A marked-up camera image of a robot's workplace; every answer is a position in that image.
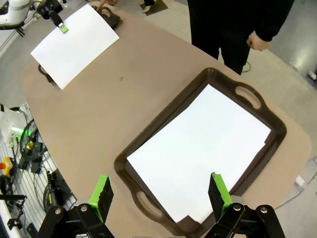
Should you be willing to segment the person's left hand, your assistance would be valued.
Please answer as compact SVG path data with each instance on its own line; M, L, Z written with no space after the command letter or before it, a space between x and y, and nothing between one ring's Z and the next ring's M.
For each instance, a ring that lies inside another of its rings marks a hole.
M253 50L264 51L270 47L271 42L262 40L254 31L248 36L247 45Z

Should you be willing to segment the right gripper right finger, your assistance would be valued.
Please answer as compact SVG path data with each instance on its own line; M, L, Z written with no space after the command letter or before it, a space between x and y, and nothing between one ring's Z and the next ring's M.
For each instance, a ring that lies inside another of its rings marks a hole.
M208 232L209 238L283 238L285 234L270 205L255 210L234 203L220 174L212 173L208 190L216 223Z

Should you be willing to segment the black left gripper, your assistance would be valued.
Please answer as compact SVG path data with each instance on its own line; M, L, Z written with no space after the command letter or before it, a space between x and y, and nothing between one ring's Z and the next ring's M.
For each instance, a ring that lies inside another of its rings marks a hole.
M56 27L65 34L68 31L68 28L63 23L59 13L63 10L62 5L57 0L43 0L38 5L38 13L44 19L51 19Z

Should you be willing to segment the person's right hand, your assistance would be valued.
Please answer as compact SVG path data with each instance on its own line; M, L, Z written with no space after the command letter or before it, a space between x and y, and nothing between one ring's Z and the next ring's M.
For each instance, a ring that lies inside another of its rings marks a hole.
M105 4L115 6L118 3L118 0L100 0L99 5L97 6L97 11L101 11L102 7Z

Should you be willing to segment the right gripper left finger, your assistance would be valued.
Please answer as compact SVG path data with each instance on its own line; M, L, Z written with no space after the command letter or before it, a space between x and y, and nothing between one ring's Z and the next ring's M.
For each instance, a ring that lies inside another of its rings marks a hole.
M106 226L106 218L114 193L110 178L101 175L88 203L66 210L62 206L51 207L38 231L38 238L112 238Z

